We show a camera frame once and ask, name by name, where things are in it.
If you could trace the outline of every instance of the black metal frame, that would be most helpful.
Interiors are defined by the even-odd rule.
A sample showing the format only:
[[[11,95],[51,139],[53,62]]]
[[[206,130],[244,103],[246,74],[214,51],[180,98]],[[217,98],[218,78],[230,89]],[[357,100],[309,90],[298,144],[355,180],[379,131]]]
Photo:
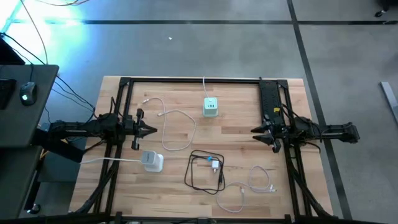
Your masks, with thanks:
[[[134,86],[134,83],[137,82],[161,82],[161,83],[201,83],[202,78],[151,78],[151,77],[122,77],[119,82],[119,90],[118,90],[118,95],[116,98],[116,107],[113,111],[113,113],[118,113],[119,112],[119,107],[121,104],[121,98],[123,95],[124,88],[128,86],[127,89],[127,96],[126,96],[126,103],[124,105],[124,112],[123,115],[126,117],[126,115],[129,112],[129,107],[130,107],[130,101],[132,98],[132,89]],[[269,113],[269,111],[272,111],[274,108],[278,107],[280,108],[282,106],[282,99],[280,95],[279,90],[283,90],[284,95],[285,95],[285,104],[292,109],[292,102],[290,100],[290,93],[289,93],[289,87],[287,84],[287,80],[262,80],[261,78],[259,79],[246,79],[246,78],[207,78],[206,79],[207,83],[236,83],[236,84],[253,84],[253,85],[258,85],[259,86],[259,97],[260,97],[260,110],[261,114],[263,115],[264,113],[268,114],[274,114],[275,113]],[[294,125],[294,120],[290,120],[290,125]],[[292,159],[292,156],[290,155],[290,142],[287,142],[288,140],[286,139],[284,141],[284,149],[285,149],[285,160],[288,164],[288,161]],[[115,153],[115,158],[120,158],[121,155],[121,148],[122,144],[118,144],[116,148],[116,153]],[[295,145],[295,158],[297,161],[297,168],[298,168],[298,173],[301,176],[302,181],[305,183],[305,174],[304,174],[304,168],[303,168],[303,162],[300,154],[300,146],[298,144]],[[112,151],[112,145],[108,143],[106,146],[105,154],[104,157],[109,157],[111,155]],[[108,199],[106,201],[106,209],[105,213],[110,214],[111,213],[111,208],[112,208],[112,203],[113,203],[113,197],[114,197],[114,191],[115,191],[115,186],[116,186],[116,179],[118,175],[118,167],[119,167],[119,162],[116,162],[116,172],[112,176],[110,187],[109,187],[109,192],[108,192]],[[102,170],[101,170],[101,176],[99,178],[99,182],[104,181],[104,177],[107,173],[108,170],[108,165],[109,161],[104,161]],[[300,216],[300,210],[299,210],[299,200],[297,198],[297,191],[296,191],[296,186],[295,186],[295,181],[294,177],[291,173],[291,171],[288,170],[288,178],[289,178],[289,185],[290,185],[290,194],[292,197],[292,206],[293,206],[293,211],[295,217]],[[308,202],[307,198],[303,196],[304,200],[304,208],[305,208],[305,215],[306,216],[312,216],[311,213],[311,208],[310,208],[310,203]],[[101,206],[101,197],[98,197],[95,205],[94,205],[94,213],[99,213],[100,212],[100,206]],[[145,218],[145,217],[123,217],[123,221],[162,221],[164,220],[165,222],[177,222],[179,220],[186,220],[186,218]],[[248,220],[242,220],[242,219],[232,219],[232,218],[224,218],[224,219],[214,219],[217,222],[225,222],[225,223],[233,223],[233,222],[251,222],[251,223],[291,223],[290,216],[287,215],[285,218],[281,219],[248,219]]]

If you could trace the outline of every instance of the wooden tabletop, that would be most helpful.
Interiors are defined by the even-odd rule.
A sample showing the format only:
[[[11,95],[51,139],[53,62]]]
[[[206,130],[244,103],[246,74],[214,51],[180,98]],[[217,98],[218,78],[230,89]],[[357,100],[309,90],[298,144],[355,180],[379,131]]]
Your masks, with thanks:
[[[116,98],[120,77],[104,77],[96,105],[97,114],[109,111],[110,98]],[[303,80],[288,79],[293,110],[300,116],[311,118]],[[274,154],[272,149],[252,138],[250,129],[261,124],[259,90],[250,84],[206,84],[210,96],[217,97],[219,109],[216,118],[202,116],[205,92],[201,83],[135,83],[130,105],[130,114],[137,108],[145,111],[144,121],[158,132],[140,140],[140,150],[131,149],[132,137],[128,136],[123,145],[123,159],[140,159],[144,150],[156,151],[164,156],[161,173],[146,172],[140,162],[121,162],[113,201],[113,213],[123,212],[124,216],[135,217],[213,217],[213,218],[283,218],[293,215],[289,182],[283,149]],[[160,101],[146,104],[147,98],[159,97],[167,110],[185,111],[197,122],[197,130],[192,144],[182,151],[170,152],[162,147],[164,117],[158,117],[163,110]],[[122,99],[124,108],[126,91]],[[165,144],[167,147],[182,147],[189,142],[193,123],[180,113],[167,115]],[[87,146],[99,141],[92,138]],[[216,196],[193,190],[184,184],[184,175],[190,153],[194,149],[215,152],[225,157],[224,176],[226,183],[247,182],[252,166],[263,166],[271,177],[277,192],[255,193],[245,187],[245,207],[240,213],[229,213],[216,203]],[[83,160],[103,157],[105,146],[96,147],[87,153]],[[302,147],[302,159],[308,188],[323,208],[333,213],[323,174],[319,151],[313,146]],[[73,193],[70,210],[82,206],[98,184],[102,162],[81,165]],[[215,187],[211,164],[205,160],[194,163],[195,185]],[[267,184],[264,173],[253,172],[254,184]],[[297,194],[300,211],[303,213],[302,195]],[[102,211],[105,208],[107,189],[103,195]],[[220,203],[236,210],[241,204],[238,186],[230,186],[220,197]]]

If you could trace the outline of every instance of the computer mouse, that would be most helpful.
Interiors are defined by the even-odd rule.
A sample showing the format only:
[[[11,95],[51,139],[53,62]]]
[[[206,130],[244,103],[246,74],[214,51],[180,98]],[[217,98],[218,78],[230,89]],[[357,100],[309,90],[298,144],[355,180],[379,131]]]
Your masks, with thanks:
[[[37,85],[34,82],[28,82],[21,86],[19,98],[24,106],[30,106],[37,100]]]

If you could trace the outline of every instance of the concrete floor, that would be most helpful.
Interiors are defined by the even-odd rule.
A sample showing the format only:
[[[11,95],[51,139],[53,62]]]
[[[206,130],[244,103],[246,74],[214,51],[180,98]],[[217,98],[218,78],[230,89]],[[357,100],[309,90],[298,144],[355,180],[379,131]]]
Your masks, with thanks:
[[[92,104],[105,75],[303,78],[309,99],[314,97],[309,83],[315,82],[326,122],[352,121],[361,135],[358,144],[333,141],[353,218],[395,223],[398,126],[378,83],[389,81],[398,93],[397,25],[299,26],[311,77],[304,70],[293,25],[121,24],[130,20],[290,21],[283,0],[92,0],[77,7],[27,1],[27,6],[43,35],[49,63],[59,65],[61,77]],[[398,20],[394,8],[380,19],[373,17],[380,10],[375,0],[294,0],[294,8],[299,21]],[[120,24],[89,25],[60,18]],[[19,23],[13,23],[7,33],[44,58],[32,24],[25,22],[25,12],[21,10],[16,19]],[[66,113],[66,107],[76,113]],[[84,121],[90,114],[56,93],[50,95],[47,109],[52,121]],[[333,209],[341,216],[324,151],[322,161]],[[37,199],[42,213],[67,213],[73,187],[73,183],[42,187]],[[42,192],[61,199],[46,200]]]

